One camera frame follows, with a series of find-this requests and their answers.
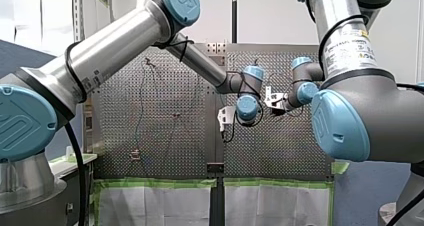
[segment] robotic arm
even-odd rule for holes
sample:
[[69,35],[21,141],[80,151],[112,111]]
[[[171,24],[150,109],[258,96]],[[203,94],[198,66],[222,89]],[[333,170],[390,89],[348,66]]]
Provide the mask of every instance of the robotic arm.
[[239,93],[242,99],[260,92],[259,66],[226,72],[178,33],[199,15],[199,0],[137,0],[136,9],[71,45],[63,56],[0,78],[0,221],[21,225],[21,211],[15,210],[19,205],[42,205],[62,187],[54,180],[44,148],[75,116],[76,105],[87,94],[149,46],[166,48],[220,93]]
[[[424,160],[424,97],[398,89],[393,75],[378,67],[368,38],[366,24],[390,1],[306,0],[315,16],[320,62],[295,60],[293,90],[267,96],[267,105],[280,114],[312,102],[316,141],[336,159]],[[313,83],[323,80],[319,89]]]

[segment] pegboard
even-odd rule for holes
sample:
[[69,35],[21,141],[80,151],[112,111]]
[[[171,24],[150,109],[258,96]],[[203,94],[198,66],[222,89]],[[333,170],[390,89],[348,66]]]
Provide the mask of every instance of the pegboard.
[[104,144],[96,178],[205,178],[204,84],[156,48],[105,82],[94,100]]
[[[289,92],[292,87],[291,62],[300,56],[317,60],[315,46],[229,45],[229,70],[242,70],[256,59],[265,69],[265,86],[273,92]],[[234,105],[236,96],[228,96]],[[310,107],[296,109],[292,116],[273,118],[264,106],[262,122],[254,128],[235,126],[234,140],[224,147],[226,177],[270,177],[328,180],[332,159],[316,144]]]
[[[317,60],[316,46],[222,44],[218,50],[228,70],[258,59],[266,71],[263,96],[265,86],[274,92],[290,89],[293,59]],[[218,123],[210,123],[217,121],[210,109],[217,110],[221,99],[209,92],[207,82],[167,51],[142,53],[93,97],[98,119],[93,119],[93,138],[102,139],[95,177],[206,178],[207,159],[223,155],[225,177],[331,180],[332,159],[315,143],[308,107],[293,111],[298,117],[277,118],[265,108],[258,126],[236,125],[234,140],[222,146]],[[234,105],[236,95],[223,100]],[[138,161],[130,158],[136,149]]]

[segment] cable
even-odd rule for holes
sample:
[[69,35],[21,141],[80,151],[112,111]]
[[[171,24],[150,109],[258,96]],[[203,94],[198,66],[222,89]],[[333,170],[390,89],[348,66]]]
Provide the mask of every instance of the cable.
[[77,74],[74,71],[74,68],[72,68],[72,59],[71,59],[71,50],[77,46],[80,42],[75,42],[69,45],[65,50],[65,65],[66,69],[68,70],[69,74],[74,79],[75,83],[78,85],[78,88],[81,91],[81,100],[78,103],[84,103],[87,100],[87,92],[85,91],[84,85],[82,85],[81,80],[79,80]]
[[424,87],[423,86],[418,86],[418,85],[413,85],[413,84],[403,84],[403,83],[398,83],[396,85],[399,88],[409,88],[409,89],[413,89],[413,90],[419,91],[421,93],[424,93]]
[[184,49],[183,49],[183,51],[181,52],[181,56],[180,56],[180,63],[183,61],[183,58],[184,58],[184,56],[185,56],[185,52],[186,52],[186,50],[187,50],[187,45],[188,44],[194,44],[194,41],[193,40],[190,40],[190,39],[188,39],[188,36],[186,36],[185,37],[186,38],[186,40],[184,40],[184,41],[180,41],[180,42],[178,42],[178,43],[171,43],[174,39],[171,37],[170,38],[170,40],[167,42],[167,43],[161,43],[161,44],[155,44],[155,45],[153,45],[153,47],[158,47],[158,48],[160,48],[160,49],[165,49],[165,48],[167,48],[167,47],[174,47],[174,46],[177,46],[177,45],[180,45],[180,44],[185,44],[184,45]]
[[[138,122],[137,122],[137,125],[136,125],[136,127],[135,127],[135,132],[134,132],[134,139],[135,139],[135,142],[136,142],[136,147],[137,147],[137,149],[138,149],[138,151],[141,153],[141,148],[140,148],[140,143],[139,143],[139,140],[138,140],[138,133],[139,133],[139,128],[140,128],[140,125],[141,125],[141,122],[142,122],[142,120],[143,120],[143,115],[144,115],[144,104],[143,104],[143,96],[142,96],[142,90],[143,90],[143,87],[144,87],[144,83],[145,83],[145,75],[146,75],[146,70],[144,69],[144,65],[143,65],[143,63],[141,63],[141,68],[142,68],[142,70],[143,70],[143,76],[142,76],[142,78],[141,78],[141,85],[140,85],[140,89],[139,89],[139,95],[140,95],[140,106],[141,106],[141,110],[140,110],[140,116],[139,116],[139,118],[138,118]],[[144,159],[143,159],[143,157],[140,155],[140,160],[141,160],[141,166],[143,167],[143,171],[144,171],[144,174],[146,175],[146,178],[148,178],[149,177],[149,174],[148,174],[148,172],[147,172],[147,168],[146,168],[146,165],[145,165],[145,161],[144,161]]]
[[231,129],[231,137],[230,137],[230,139],[225,139],[225,133],[226,132],[222,132],[222,139],[224,140],[224,144],[227,144],[227,143],[231,143],[232,141],[233,141],[233,139],[234,139],[234,134],[235,134],[235,126],[236,126],[236,117],[237,117],[237,113],[236,113],[236,111],[234,111],[234,117],[233,117],[233,125],[232,125],[232,129]]
[[314,15],[314,13],[312,12],[312,7],[311,7],[311,2],[310,2],[310,0],[306,0],[306,7],[308,8],[309,16],[311,17],[312,21],[314,21],[314,23],[315,23],[315,15]]
[[390,220],[387,226],[394,226],[406,213],[408,213],[412,208],[414,208],[419,202],[424,199],[424,189],[409,202],[403,209],[396,213],[396,215]]
[[79,211],[79,220],[78,226],[85,225],[85,214],[87,206],[87,190],[85,182],[85,170],[84,170],[84,161],[82,159],[81,149],[79,147],[77,138],[75,137],[74,130],[70,123],[65,125],[66,133],[68,134],[69,140],[71,141],[72,149],[75,153],[75,158],[77,159],[77,170],[79,176],[79,188],[80,188],[80,211]]
[[358,15],[352,15],[350,17],[347,17],[345,19],[340,20],[339,22],[337,22],[336,24],[333,25],[333,27],[330,28],[330,30],[327,31],[327,33],[324,35],[324,37],[321,40],[321,43],[319,45],[319,50],[318,50],[318,61],[319,61],[319,65],[322,69],[322,71],[324,72],[324,64],[322,62],[322,54],[324,53],[324,47],[325,44],[327,43],[328,39],[331,37],[331,35],[333,35],[333,33],[338,29],[338,27],[352,19],[363,19],[364,23],[367,24],[368,23],[368,17],[362,14],[358,14]]

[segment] wire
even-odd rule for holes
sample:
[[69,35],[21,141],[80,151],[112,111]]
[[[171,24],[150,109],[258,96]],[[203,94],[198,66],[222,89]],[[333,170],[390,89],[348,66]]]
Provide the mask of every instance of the wire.
[[180,41],[178,43],[171,43],[171,41],[173,41],[173,38],[171,37],[170,40],[167,43],[164,43],[164,44],[162,44],[162,43],[161,44],[155,44],[153,46],[154,47],[158,47],[160,49],[165,49],[167,47],[174,47],[174,46],[177,46],[177,45],[180,45],[180,44],[185,44],[184,45],[184,49],[181,52],[181,56],[180,56],[180,63],[181,63],[183,61],[183,59],[184,59],[184,56],[185,56],[185,53],[186,53],[186,50],[187,50],[187,45],[188,44],[194,44],[194,41],[188,39],[188,36],[185,36],[185,38],[186,38],[186,40],[184,40],[184,41]]
[[367,24],[368,21],[369,21],[369,18],[365,15],[362,15],[362,14],[352,15],[352,16],[347,17],[345,19],[342,19],[339,22],[337,22],[336,24],[334,24],[333,27],[331,27],[330,30],[328,30],[327,33],[322,38],[321,43],[319,45],[319,50],[318,50],[318,61],[319,61],[319,66],[321,67],[323,72],[324,72],[324,64],[322,62],[322,54],[324,53],[325,44],[327,43],[327,41],[331,37],[331,35],[333,35],[333,33],[338,29],[338,27],[340,27],[342,24],[344,24],[344,23],[346,23],[346,22],[348,22],[352,19],[363,19],[365,24]]
[[403,84],[403,83],[398,83],[396,85],[400,88],[409,88],[409,89],[413,89],[413,90],[419,91],[421,93],[424,93],[424,87],[423,86],[418,86],[418,85],[413,85],[413,84]]
[[[143,76],[141,78],[141,85],[140,85],[140,89],[139,89],[141,110],[140,110],[140,116],[138,118],[138,122],[137,122],[137,125],[135,127],[135,132],[134,132],[134,139],[135,139],[135,142],[136,142],[136,148],[138,149],[138,151],[140,153],[141,153],[141,148],[140,148],[140,143],[139,143],[140,141],[139,141],[138,137],[139,137],[139,128],[141,126],[141,122],[143,120],[143,115],[144,115],[144,103],[143,103],[143,95],[142,95],[143,92],[142,92],[142,90],[143,90],[145,79],[146,79],[146,76],[145,76],[146,75],[146,70],[144,69],[144,64],[143,63],[141,63],[141,68],[143,70]],[[147,172],[147,168],[146,168],[146,165],[145,165],[144,158],[141,155],[140,155],[140,160],[141,160],[141,166],[143,168],[144,174],[146,175],[146,178],[148,178],[149,177],[149,174]]]
[[419,202],[424,199],[424,190],[422,190],[414,199],[411,200],[405,207],[403,207],[396,215],[390,220],[387,226],[394,226],[406,213],[414,208]]
[[311,17],[312,21],[314,21],[314,23],[315,23],[315,15],[314,15],[314,13],[312,12],[312,7],[311,7],[311,2],[310,2],[310,0],[306,0],[306,7],[308,8],[309,16]]
[[225,139],[226,137],[225,137],[225,135],[226,135],[226,132],[223,132],[222,133],[222,139],[224,140],[224,144],[227,144],[227,143],[231,143],[232,141],[233,141],[233,139],[234,139],[234,134],[235,134],[235,126],[236,126],[236,117],[237,117],[237,113],[236,113],[236,111],[234,111],[234,116],[233,116],[233,125],[232,125],[232,129],[231,129],[231,137],[230,137],[230,139]]
[[85,182],[85,170],[84,170],[84,161],[82,159],[81,149],[79,147],[77,138],[75,137],[74,130],[70,123],[65,125],[66,133],[68,134],[69,140],[71,141],[72,149],[75,153],[75,158],[77,159],[77,170],[79,176],[79,188],[80,188],[80,211],[79,211],[79,220],[78,226],[85,225],[85,214],[87,207],[87,190]]

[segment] wall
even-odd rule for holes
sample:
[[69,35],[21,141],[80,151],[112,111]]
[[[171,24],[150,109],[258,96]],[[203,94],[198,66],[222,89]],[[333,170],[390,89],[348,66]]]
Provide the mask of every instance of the wall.
[[[223,42],[231,39],[231,0],[200,0],[199,20],[182,32],[196,42]],[[136,0],[112,0],[114,18],[122,17],[136,6]]]
[[[422,70],[424,18],[422,0],[393,0],[371,29],[380,67],[397,81],[424,81]],[[135,0],[112,0],[115,17],[135,6]],[[201,0],[199,22],[185,33],[204,42],[231,39],[231,0]],[[315,25],[306,7],[296,0],[239,0],[239,43],[317,44]],[[381,205],[396,200],[409,166],[390,163],[352,163],[336,178],[336,226],[376,225]]]

